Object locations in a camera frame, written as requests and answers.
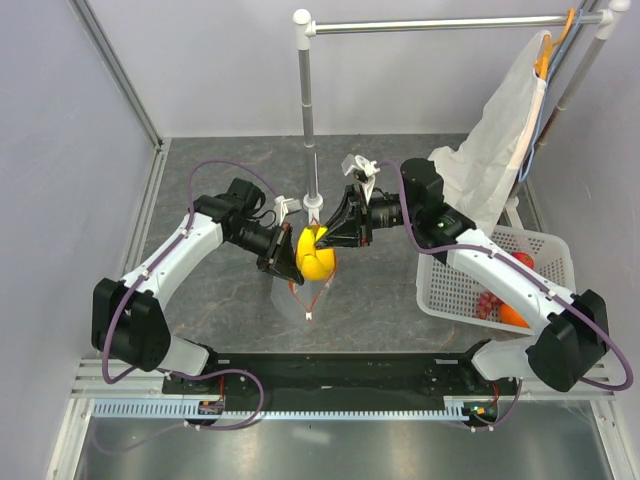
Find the white arm segment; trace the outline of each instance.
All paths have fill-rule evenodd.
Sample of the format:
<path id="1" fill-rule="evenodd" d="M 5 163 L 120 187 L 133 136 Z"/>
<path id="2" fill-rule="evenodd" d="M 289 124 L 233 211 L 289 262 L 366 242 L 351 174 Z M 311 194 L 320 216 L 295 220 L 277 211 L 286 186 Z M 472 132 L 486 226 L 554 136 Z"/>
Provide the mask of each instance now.
<path id="1" fill-rule="evenodd" d="M 151 262 L 158 258 L 176 238 L 182 236 L 188 219 L 189 215 L 185 215 L 178 229 L 158 250 L 147 258 L 142 265 L 122 277 L 125 286 L 130 287 L 140 275 L 144 274 Z M 187 278 L 187 275 L 204 257 L 222 245 L 223 241 L 222 227 L 213 222 L 211 217 L 196 213 L 187 237 L 149 274 L 149 278 L 142 282 L 137 290 L 139 292 L 151 290 L 153 296 L 160 302 L 160 307 L 164 310 L 167 303 L 169 303 L 169 299 L 178 286 Z"/>
<path id="2" fill-rule="evenodd" d="M 495 253 L 509 256 L 496 246 L 481 230 L 468 230 L 456 241 L 460 244 L 481 245 Z M 561 313 L 564 308 L 543 294 L 513 268 L 501 260 L 473 250 L 452 250 L 447 254 L 447 264 L 466 273 L 484 285 L 498 298 L 515 309 L 535 332 L 535 335 L 504 342 L 491 341 L 484 345 L 473 357 L 473 365 L 487 380 L 505 377 L 534 376 L 525 350 L 536 343 L 538 336 L 549 323 L 551 313 Z M 556 285 L 529 270 L 545 283 L 555 295 L 568 303 L 573 303 L 571 290 Z"/>
<path id="3" fill-rule="evenodd" d="M 494 253 L 512 258 L 495 243 L 493 243 L 481 230 L 467 230 L 456 238 L 459 244 L 480 245 L 493 250 Z M 573 303 L 572 291 L 556 285 L 533 270 L 528 269 L 515 258 L 513 263 L 521 266 L 535 276 L 540 282 L 547 285 L 556 295 Z M 506 265 L 501 260 L 473 250 L 452 250 L 447 254 L 447 264 L 456 270 L 466 273 L 478 283 L 487 287 L 500 300 L 516 310 L 526 320 L 529 327 L 540 335 L 549 321 L 547 317 L 551 313 L 561 313 L 564 308 L 554 302 L 523 277 L 516 270 Z"/>
<path id="4" fill-rule="evenodd" d="M 142 265 L 122 277 L 125 286 L 130 287 L 151 265 L 158 256 L 179 236 L 183 235 L 189 215 L 185 215 L 178 229 L 156 250 Z M 222 227 L 211 220 L 211 217 L 195 214 L 193 225 L 188 235 L 173 249 L 173 251 L 148 274 L 148 278 L 138 287 L 139 292 L 150 290 L 158 299 L 164 311 L 169 299 L 178 286 L 191 273 L 200 261 L 218 248 L 224 241 Z M 171 335 L 171 345 L 167 355 L 158 368 L 184 372 L 189 375 L 199 375 L 204 368 L 209 353 L 199 345 Z"/>

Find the red fruit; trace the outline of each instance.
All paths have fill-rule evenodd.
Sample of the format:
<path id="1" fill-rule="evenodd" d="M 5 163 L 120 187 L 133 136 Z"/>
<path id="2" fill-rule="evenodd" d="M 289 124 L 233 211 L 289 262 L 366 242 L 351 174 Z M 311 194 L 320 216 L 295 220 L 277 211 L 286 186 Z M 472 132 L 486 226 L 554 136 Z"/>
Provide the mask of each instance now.
<path id="1" fill-rule="evenodd" d="M 524 252 L 513 252 L 511 255 L 513 255 L 513 257 L 516 258 L 520 263 L 525 264 L 527 267 L 533 270 L 533 258 L 531 258 L 531 255 Z"/>

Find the white wall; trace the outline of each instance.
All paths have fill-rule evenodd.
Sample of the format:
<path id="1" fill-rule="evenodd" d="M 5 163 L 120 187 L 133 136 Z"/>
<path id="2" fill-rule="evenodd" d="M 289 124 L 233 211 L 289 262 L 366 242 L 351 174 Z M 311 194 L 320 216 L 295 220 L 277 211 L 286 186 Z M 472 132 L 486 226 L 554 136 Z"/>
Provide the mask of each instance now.
<path id="1" fill-rule="evenodd" d="M 153 158 L 68 2 L 36 3 L 0 7 L 0 476 L 21 480 L 45 476 Z"/>
<path id="2" fill-rule="evenodd" d="M 91 0 L 165 136 L 301 134 L 291 21 L 548 14 L 570 0 Z M 317 133 L 468 132 L 535 29 L 312 40 Z"/>
<path id="3" fill-rule="evenodd" d="M 558 120 L 532 171 L 550 233 L 571 247 L 579 290 L 608 305 L 640 378 L 640 9 L 632 7 Z M 616 365 L 615 357 L 609 358 Z M 640 380 L 619 396 L 640 453 Z"/>

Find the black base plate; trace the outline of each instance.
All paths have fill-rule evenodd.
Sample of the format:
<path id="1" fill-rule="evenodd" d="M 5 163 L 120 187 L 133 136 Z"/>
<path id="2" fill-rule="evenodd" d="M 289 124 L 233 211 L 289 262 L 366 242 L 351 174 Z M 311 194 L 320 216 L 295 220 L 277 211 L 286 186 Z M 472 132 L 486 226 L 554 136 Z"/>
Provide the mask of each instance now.
<path id="1" fill-rule="evenodd" d="M 264 411 L 349 412 L 442 410 L 445 396 L 493 396 L 493 382 L 480 377 L 461 353 L 219 354 L 210 371 L 237 368 L 264 386 Z M 514 395 L 515 381 L 496 382 Z M 251 411 L 259 392 L 247 377 L 226 375 L 226 408 Z M 172 376 L 165 394 L 219 393 L 219 382 L 189 382 Z"/>

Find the orange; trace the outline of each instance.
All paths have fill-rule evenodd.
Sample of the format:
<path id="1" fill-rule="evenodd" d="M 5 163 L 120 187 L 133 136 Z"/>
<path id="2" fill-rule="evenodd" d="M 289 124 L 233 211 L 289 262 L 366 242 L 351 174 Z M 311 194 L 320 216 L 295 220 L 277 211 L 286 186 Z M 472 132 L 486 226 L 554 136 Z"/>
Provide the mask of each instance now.
<path id="1" fill-rule="evenodd" d="M 524 321 L 524 318 L 506 303 L 500 306 L 500 321 L 514 327 L 529 328 L 529 324 Z"/>

